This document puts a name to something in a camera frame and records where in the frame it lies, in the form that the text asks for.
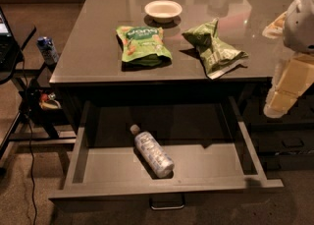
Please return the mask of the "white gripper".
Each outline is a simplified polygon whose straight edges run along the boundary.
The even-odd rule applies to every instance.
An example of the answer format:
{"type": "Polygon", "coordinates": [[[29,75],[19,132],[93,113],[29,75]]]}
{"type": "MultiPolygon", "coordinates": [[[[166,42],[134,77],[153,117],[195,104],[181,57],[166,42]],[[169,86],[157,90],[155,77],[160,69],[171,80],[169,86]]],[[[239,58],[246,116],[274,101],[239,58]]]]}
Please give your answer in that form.
{"type": "Polygon", "coordinates": [[[287,12],[267,25],[262,35],[276,39],[283,36],[284,45],[295,52],[280,60],[268,91],[264,114],[281,118],[297,99],[314,84],[314,0],[294,0],[287,12]]]}

